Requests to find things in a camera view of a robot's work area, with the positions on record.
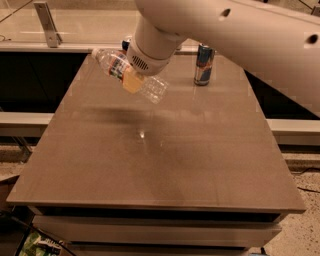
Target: beverage can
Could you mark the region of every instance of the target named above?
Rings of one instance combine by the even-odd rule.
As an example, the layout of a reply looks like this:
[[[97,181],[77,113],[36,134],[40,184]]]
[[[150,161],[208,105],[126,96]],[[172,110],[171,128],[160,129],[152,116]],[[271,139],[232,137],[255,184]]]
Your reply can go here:
[[[121,46],[122,46],[122,50],[127,52],[129,45],[131,42],[131,36],[127,36],[125,39],[122,40]]]
[[[207,85],[210,81],[214,49],[207,45],[199,44],[194,83]]]

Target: clear plastic bottle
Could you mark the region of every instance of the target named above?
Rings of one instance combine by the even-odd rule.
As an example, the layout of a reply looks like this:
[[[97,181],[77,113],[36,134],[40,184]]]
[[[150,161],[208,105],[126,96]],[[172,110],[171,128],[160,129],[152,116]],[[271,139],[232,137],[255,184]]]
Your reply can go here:
[[[93,49],[92,57],[108,76],[116,77],[130,93],[139,92],[157,104],[165,95],[168,83],[158,76],[144,76],[133,69],[125,54],[120,51]]]

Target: red bull can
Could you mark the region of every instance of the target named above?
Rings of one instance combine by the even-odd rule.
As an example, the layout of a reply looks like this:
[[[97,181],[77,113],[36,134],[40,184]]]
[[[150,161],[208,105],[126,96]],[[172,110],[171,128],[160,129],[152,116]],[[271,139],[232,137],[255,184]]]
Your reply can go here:
[[[210,81],[214,50],[207,45],[199,44],[194,83],[207,85]]]

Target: cable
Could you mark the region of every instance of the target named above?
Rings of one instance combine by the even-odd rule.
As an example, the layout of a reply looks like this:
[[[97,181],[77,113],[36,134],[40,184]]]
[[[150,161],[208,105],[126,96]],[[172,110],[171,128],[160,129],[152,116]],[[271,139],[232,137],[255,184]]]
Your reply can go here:
[[[32,225],[29,225],[27,223],[24,223],[23,221],[19,220],[18,218],[14,217],[10,212],[8,211],[4,211],[4,210],[0,210],[0,217],[1,216],[7,216],[9,217],[11,220],[13,220],[14,222],[31,229],[34,232],[38,232],[41,236],[43,236],[44,238],[50,239],[53,242],[55,242],[56,244],[58,244],[59,246],[61,246],[64,250],[66,250],[70,255],[72,256],[77,256],[76,254],[74,254],[72,251],[70,251],[66,246],[64,246],[63,244],[59,243],[59,241],[57,241],[56,239],[52,238],[51,236],[47,235],[46,233],[44,233],[43,231],[41,231],[38,228],[35,228]]]
[[[320,172],[320,168],[317,168],[317,167],[309,167],[309,168],[306,168],[305,170],[301,171],[301,172],[291,172],[293,175],[302,175],[306,172]]]
[[[9,17],[11,17],[13,14],[15,14],[16,12],[20,11],[23,7],[26,7],[28,4],[30,4],[33,0],[25,3],[24,5],[22,5],[21,7],[19,7],[18,9],[14,10],[12,13],[10,13],[9,15],[7,15],[6,17],[4,17],[2,20],[0,20],[0,23],[5,21],[6,19],[8,19]]]
[[[3,42],[3,41],[11,41],[11,39],[7,39],[4,35],[0,35],[0,38],[2,38],[0,40],[0,42]]]
[[[308,188],[302,188],[302,187],[297,187],[297,188],[300,189],[300,190],[302,190],[302,191],[320,194],[320,191],[317,191],[317,190],[308,189]]]
[[[308,4],[306,4],[305,2],[303,2],[302,0],[298,0],[300,3],[302,3],[303,5],[305,5],[305,6],[307,6],[310,10],[313,10],[313,8],[310,6],[310,5],[308,5]]]
[[[42,84],[42,82],[41,82],[41,79],[40,79],[39,76],[38,76],[38,73],[37,73],[37,71],[36,71],[36,68],[34,67],[34,65],[32,64],[32,62],[31,62],[31,60],[30,60],[30,58],[29,58],[28,56],[26,56],[26,59],[27,59],[27,62],[29,63],[29,65],[30,65],[32,71],[33,71],[33,74],[35,75],[35,77],[36,77],[36,79],[37,79],[37,81],[38,81],[38,83],[39,83],[39,86],[40,86],[40,88],[41,88],[44,96],[45,96],[46,99],[47,99],[48,105],[49,105],[51,108],[54,108],[53,104],[52,104],[51,101],[50,101],[49,95],[47,94],[46,90],[44,89],[44,86],[43,86],[43,84]]]

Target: table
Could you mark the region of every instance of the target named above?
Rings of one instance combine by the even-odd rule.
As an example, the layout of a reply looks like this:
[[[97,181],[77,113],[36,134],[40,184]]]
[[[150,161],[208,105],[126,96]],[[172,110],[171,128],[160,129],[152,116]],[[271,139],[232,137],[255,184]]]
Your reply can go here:
[[[8,202],[68,241],[263,246],[304,204],[243,70],[194,68],[174,56],[153,105],[88,56]]]

